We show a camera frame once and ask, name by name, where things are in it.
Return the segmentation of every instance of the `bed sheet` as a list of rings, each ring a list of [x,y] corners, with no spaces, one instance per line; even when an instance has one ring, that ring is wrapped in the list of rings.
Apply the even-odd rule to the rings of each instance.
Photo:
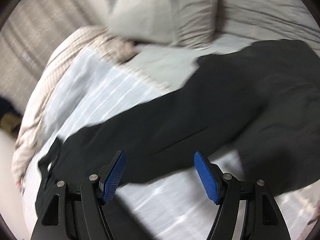
[[[140,54],[124,66],[112,67],[106,64],[106,62],[101,63],[101,61],[96,58],[95,64],[100,64],[100,67],[105,68],[108,74],[102,76],[95,75],[95,77],[99,78],[87,81],[88,86],[91,86],[93,83],[95,85],[91,93],[86,96],[79,97],[79,94],[84,90],[83,85],[81,90],[80,84],[84,83],[81,78],[79,79],[78,90],[65,87],[65,85],[61,85],[60,92],[56,89],[57,91],[55,91],[55,93],[57,96],[53,97],[51,105],[60,106],[60,110],[58,112],[55,107],[52,109],[50,107],[48,108],[49,110],[46,113],[47,130],[45,132],[48,140],[29,165],[23,183],[23,206],[28,230],[32,232],[37,219],[34,203],[41,181],[37,163],[39,159],[47,153],[57,134],[60,138],[66,139],[83,126],[97,124],[107,120],[116,113],[132,107],[134,104],[148,101],[169,91],[176,90],[181,87],[186,79],[196,70],[194,60],[197,57],[209,53],[232,53],[250,45],[252,41],[253,40],[230,34],[223,34],[213,42],[209,49],[205,50],[188,50],[141,44],[138,46],[141,51]],[[87,61],[88,59],[83,60],[81,58],[76,61],[84,64],[84,67],[81,69],[83,72],[80,75],[81,77],[94,75],[92,72],[89,72],[89,68],[85,67],[88,65]],[[74,66],[70,68],[68,75],[73,75],[75,69]],[[132,76],[133,79],[126,79],[126,75],[128,75],[130,71],[132,73],[138,73],[139,71],[137,72],[137,69],[139,69],[142,74],[129,75]],[[104,93],[101,93],[101,96],[97,97],[94,90],[96,90],[97,87],[104,87],[105,82],[110,82],[112,75],[117,71],[122,71],[122,79],[114,84],[114,88],[126,87],[123,91],[118,91],[122,94],[116,94],[117,98],[122,98],[121,101],[114,101],[116,99],[115,97],[108,97],[104,95]],[[154,86],[150,87],[148,81],[150,78],[145,78],[147,76],[152,76],[156,80]],[[143,89],[150,92],[148,92],[148,96],[145,96],[143,90],[141,90],[139,93],[142,93],[144,96],[139,93],[134,95],[134,97],[142,96],[143,100],[139,99],[134,102],[130,99],[132,97],[122,97],[126,91],[133,89],[133,80],[138,82],[142,87],[145,85]],[[163,89],[163,86],[159,85],[163,83],[168,87],[166,90]],[[66,101],[63,97],[59,99],[60,101],[57,101],[56,99],[59,98],[61,94],[70,94],[70,101]],[[113,111],[112,114],[106,114],[108,112],[106,109],[115,104],[117,105],[117,110]],[[93,108],[91,108],[91,106],[99,110],[92,114]],[[236,150],[224,148],[220,152],[220,158],[215,160],[211,159],[211,161],[217,163],[223,172],[230,172],[238,177],[238,179],[242,179],[241,164]],[[313,195],[316,196],[318,194],[319,196],[319,185],[309,186],[308,190],[310,190],[310,188],[313,189]],[[217,206],[206,197],[205,191],[194,169],[180,171],[145,185],[128,184],[119,188],[116,194],[122,198],[131,212],[142,222],[151,234],[161,240],[182,238],[205,239],[217,212]],[[309,193],[306,193],[304,190],[299,190],[279,196],[277,202],[288,225],[292,240],[297,239],[315,212],[316,197],[312,199]],[[240,237],[243,215],[244,203],[241,203],[234,239],[239,239]]]

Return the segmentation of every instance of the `white bed sheet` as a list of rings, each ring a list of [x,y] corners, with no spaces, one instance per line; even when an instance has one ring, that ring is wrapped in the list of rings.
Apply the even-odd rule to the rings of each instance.
[[[141,53],[130,62],[127,62],[126,67],[142,70],[158,82],[165,82],[169,87],[168,91],[172,91],[181,87],[195,71],[195,58],[209,53],[226,54],[235,52],[250,45],[251,42],[251,39],[223,34],[206,50],[139,45]],[[155,91],[155,93],[161,95],[162,92]],[[72,126],[72,130],[65,133],[65,138],[84,125],[93,125],[101,120],[100,116],[96,116],[94,120],[89,120],[87,123],[78,123],[76,126]],[[37,163],[45,152],[49,150],[54,141],[55,133],[56,131],[53,132],[53,135],[45,144],[45,149],[43,149],[42,153],[34,157],[25,176],[23,206],[27,227],[30,232],[33,231],[37,219],[34,203],[41,181]],[[236,151],[232,149],[224,150],[222,157],[214,161],[219,164],[222,171],[231,172],[238,179],[241,179],[242,170]],[[319,185],[311,185],[308,190],[310,188],[314,189],[312,191],[313,195],[320,194]],[[315,212],[317,199],[310,198],[311,194],[305,192],[304,190],[295,191],[277,198],[292,240],[295,240],[300,235]],[[194,169],[178,172],[146,185],[128,184],[119,188],[116,194],[124,200],[132,210],[132,213],[136,215],[151,234],[162,240],[205,239],[217,211],[217,206],[206,197]],[[243,207],[242,203],[234,239],[238,239],[240,236]]]

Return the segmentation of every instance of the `curtain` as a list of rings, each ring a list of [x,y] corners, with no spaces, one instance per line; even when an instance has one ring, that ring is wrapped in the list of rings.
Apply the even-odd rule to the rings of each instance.
[[[53,51],[97,23],[84,0],[21,0],[0,31],[0,95],[23,113]]]

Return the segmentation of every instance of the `beige blanket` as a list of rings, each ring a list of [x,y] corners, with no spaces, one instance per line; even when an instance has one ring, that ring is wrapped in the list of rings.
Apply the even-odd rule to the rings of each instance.
[[[20,187],[25,171],[41,147],[41,122],[45,107],[57,83],[85,46],[95,48],[114,62],[126,62],[137,54],[132,42],[108,34],[101,26],[81,27],[71,34],[51,55],[28,101],[12,159],[12,175]]]

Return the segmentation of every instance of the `bed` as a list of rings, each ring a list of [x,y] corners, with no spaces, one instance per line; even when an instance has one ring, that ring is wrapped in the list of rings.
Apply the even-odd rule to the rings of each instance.
[[[223,5],[218,5],[217,32],[213,43],[207,49],[139,44],[135,47],[139,53],[125,64],[106,59],[92,46],[81,49],[52,92],[43,117],[43,147],[32,158],[24,177],[23,205],[30,232],[33,231],[37,219],[34,203],[41,181],[37,163],[48,152],[57,135],[65,140],[83,126],[95,125],[138,103],[180,88],[196,70],[194,60],[201,55],[232,53],[253,41],[280,38],[304,40],[320,55],[320,28],[313,18],[317,16],[315,8],[311,9],[312,17],[301,0],[248,0],[257,3],[257,12],[253,13],[249,7],[246,8],[246,3],[236,6],[240,1],[243,0],[219,0]],[[93,72],[88,69],[98,73],[94,82],[89,81]],[[76,80],[78,73],[82,74],[82,78],[88,79],[87,84],[92,91],[88,91],[87,87],[84,88],[80,83],[71,86],[71,80]],[[113,84],[112,93],[121,100],[116,101],[119,106],[116,110],[111,109],[106,114],[102,109],[113,105],[115,99],[103,94],[95,97],[93,91],[99,85],[108,87],[107,84],[115,76],[119,80]],[[127,89],[121,90],[124,84]],[[82,96],[76,97],[78,94],[75,93],[73,97],[64,98],[66,91],[76,91]],[[126,97],[131,92],[134,92],[135,96]],[[88,100],[95,104],[97,111],[94,115],[87,115],[88,111],[94,109],[87,108]],[[63,106],[62,110],[58,112],[56,105]],[[231,172],[238,179],[242,179],[239,156],[232,146],[223,147],[219,154],[215,154],[215,158],[210,160],[217,163],[223,172]],[[182,181],[188,187],[180,188]],[[181,194],[174,194],[177,188]],[[194,169],[177,172],[147,185],[129,184],[119,188],[116,194],[157,239],[204,239],[217,211],[217,207],[207,199]],[[181,201],[182,196],[187,196],[184,201]],[[304,239],[311,231],[316,223],[319,196],[318,181],[276,198],[292,239]],[[233,239],[240,236],[243,215],[242,203]]]

